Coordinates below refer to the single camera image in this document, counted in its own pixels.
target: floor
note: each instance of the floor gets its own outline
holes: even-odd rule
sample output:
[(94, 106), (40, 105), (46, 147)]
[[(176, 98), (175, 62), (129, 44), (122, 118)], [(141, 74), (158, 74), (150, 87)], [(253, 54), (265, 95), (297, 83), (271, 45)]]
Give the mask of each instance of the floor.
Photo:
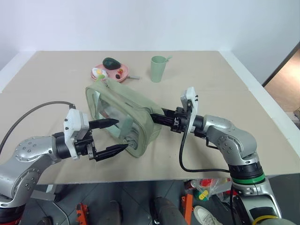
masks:
[(293, 112), (300, 107), (300, 50), (281, 68), (265, 89), (285, 112)]
[[(300, 224), (297, 216), (300, 213), (300, 174), (277, 176), (270, 182), (283, 216)], [(66, 185), (58, 205), (68, 214), (70, 223), (76, 225), (75, 206), (82, 202), (89, 207), (90, 224), (100, 225), (101, 212), (105, 211), (109, 201), (116, 200), (122, 205), (123, 225), (151, 225), (150, 198), (163, 196), (180, 208), (180, 197), (184, 193), (184, 182), (181, 180)], [(194, 200), (193, 205), (207, 208), (224, 225), (232, 224), (228, 207), (217, 196), (206, 202)], [(45, 216), (51, 216), (54, 225), (67, 225), (64, 215), (51, 202), (35, 199), (26, 205), (21, 224), (36, 225)], [(192, 225), (198, 224), (193, 215)]]

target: green cup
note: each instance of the green cup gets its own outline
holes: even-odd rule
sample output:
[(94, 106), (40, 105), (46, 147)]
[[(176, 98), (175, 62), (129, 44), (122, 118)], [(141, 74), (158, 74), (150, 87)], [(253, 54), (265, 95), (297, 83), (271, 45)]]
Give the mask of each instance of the green cup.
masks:
[(165, 65), (170, 58), (172, 58), (172, 56), (165, 58), (159, 55), (153, 56), (151, 58), (151, 80), (153, 82), (158, 83), (161, 81), (161, 78), (165, 70)]

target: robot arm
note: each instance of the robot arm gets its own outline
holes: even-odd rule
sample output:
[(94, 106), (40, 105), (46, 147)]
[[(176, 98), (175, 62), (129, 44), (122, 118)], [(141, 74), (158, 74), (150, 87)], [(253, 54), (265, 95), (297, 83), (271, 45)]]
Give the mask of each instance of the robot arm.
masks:
[(64, 121), (64, 132), (19, 143), (12, 157), (0, 165), (0, 224), (18, 224), (34, 187), (49, 166), (65, 158), (78, 159), (80, 155), (99, 161), (123, 151), (128, 144), (97, 152), (92, 137), (92, 129), (118, 122), (114, 119), (89, 122), (86, 114), (71, 108)]
[[(232, 186), (238, 192), (233, 202), (243, 224), (250, 225), (255, 220), (266, 219), (266, 216), (281, 218), (279, 206), (256, 153), (255, 138), (224, 118), (197, 115), (197, 97), (194, 88), (189, 88), (181, 97), (183, 108), (177, 107), (175, 111), (163, 109), (164, 115), (151, 115), (153, 121), (169, 126), (171, 131), (177, 133), (188, 132), (205, 138), (207, 147), (218, 149), (222, 153), (229, 170), (213, 170), (230, 172)], [(186, 169), (182, 159), (180, 165), (188, 172), (213, 171)]]

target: table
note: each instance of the table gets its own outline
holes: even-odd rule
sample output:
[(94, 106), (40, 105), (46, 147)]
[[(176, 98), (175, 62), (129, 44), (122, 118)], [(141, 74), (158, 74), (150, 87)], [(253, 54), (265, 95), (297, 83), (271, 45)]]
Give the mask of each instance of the table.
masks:
[[(150, 80), (150, 59), (154, 55), (173, 58), (168, 62), (160, 83)], [(29, 109), (47, 101), (63, 100), (90, 114), (85, 87), (91, 85), (90, 70), (112, 57), (127, 65), (130, 75), (124, 85), (152, 99), (163, 108), (181, 106), (180, 96), (189, 86), (199, 95), (199, 114), (231, 120), (250, 132), (257, 141), (257, 152), (266, 175), (299, 173), (300, 157), (265, 112), (244, 82), (217, 51), (200, 52), (36, 52), (0, 94), (0, 138)], [(22, 140), (60, 132), (68, 112), (66, 105), (46, 106), (22, 121), (8, 139), (0, 163), (9, 159)], [(104, 130), (94, 130), (98, 150), (114, 145)], [(223, 172), (188, 173), (179, 165), (182, 134), (162, 127), (160, 136), (140, 158), (126, 151), (113, 158), (95, 162), (87, 157), (63, 160), (49, 167), (40, 184), (86, 183), (130, 180), (167, 180), (228, 177)], [(183, 163), (191, 169), (224, 168), (227, 165), (218, 150), (205, 146), (205, 140), (187, 136)]]

